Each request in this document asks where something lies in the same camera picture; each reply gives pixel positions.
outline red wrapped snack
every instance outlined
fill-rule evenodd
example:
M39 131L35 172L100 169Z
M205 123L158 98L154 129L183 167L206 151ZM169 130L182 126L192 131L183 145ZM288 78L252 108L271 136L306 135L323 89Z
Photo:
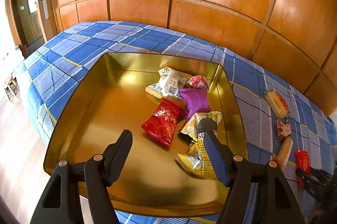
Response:
M166 146L170 146L177 121L186 114L187 111L185 109L162 98L153 115L142 124L142 128L149 136Z
M303 171L305 171L308 175L311 174L310 169L310 161L309 161L309 155L308 152L302 151L302 150L296 150L294 151L296 156L296 165L298 168L301 168ZM298 179L298 186L300 188L304 187L303 180L300 177L297 177Z

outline blue plaid bedsheet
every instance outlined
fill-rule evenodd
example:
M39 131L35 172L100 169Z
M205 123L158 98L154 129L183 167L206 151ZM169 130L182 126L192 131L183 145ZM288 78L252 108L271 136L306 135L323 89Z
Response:
M221 64L240 108L249 160L255 163L267 163L281 145L276 136L276 117L263 94L264 89L276 90L291 110L293 151L307 151L312 167L332 173L335 163L333 149L337 144L334 125L294 87L225 47L174 30L127 21L79 23L37 49L19 67L17 81L22 102L46 145L71 94L99 57L107 52L161 53ZM308 216L313 199L298 189L293 151L284 174L302 212ZM250 223L252 217L255 188L251 188L245 223ZM163 224L186 224L196 220L160 220L122 212L118 212L118 216L123 223L138 224L152 224L155 220ZM202 222L216 219L216 215L197 218Z

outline metal screw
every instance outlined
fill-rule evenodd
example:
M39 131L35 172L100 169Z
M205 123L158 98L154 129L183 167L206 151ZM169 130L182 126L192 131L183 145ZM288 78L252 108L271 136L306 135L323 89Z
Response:
M277 163L275 161L269 161L269 166L272 167L272 168L276 168Z
M67 161L66 160L61 160L60 162L59 162L59 166L60 167L64 167L64 166L66 166L67 165Z
M94 161L100 161L102 160L103 156L99 153L97 155L94 155Z
M235 161L238 161L238 162L240 162L240 161L243 160L242 156L240 156L240 155L235 155L235 156L233 156L233 159L234 159Z

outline gold metal tray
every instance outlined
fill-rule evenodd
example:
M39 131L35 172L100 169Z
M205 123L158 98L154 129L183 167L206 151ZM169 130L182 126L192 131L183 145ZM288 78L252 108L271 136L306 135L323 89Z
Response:
M65 106L48 145L45 171L51 174L62 159L87 161L129 129L134 137L132 148L119 180L108 189L115 209L159 217L220 212L228 189L217 180L191 177L175 161L177 153L188 149L177 136L184 122L177 125L169 148L141 128L160 102L146 93L145 87L157 83L158 70L167 66L211 80L209 105L223 113L218 138L234 154L247 158L239 108L221 65L150 53L107 53L90 69ZM84 183L80 183L80 194L87 196Z

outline wooden stool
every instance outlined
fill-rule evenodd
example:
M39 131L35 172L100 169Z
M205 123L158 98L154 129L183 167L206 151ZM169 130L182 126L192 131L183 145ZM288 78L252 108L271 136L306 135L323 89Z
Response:
M8 76L6 80L4 81L4 89L5 89L5 93L6 93L8 100L10 100L9 98L10 93L12 93L13 96L16 96L13 91L13 88L15 86L18 86L16 80L12 78L12 75Z

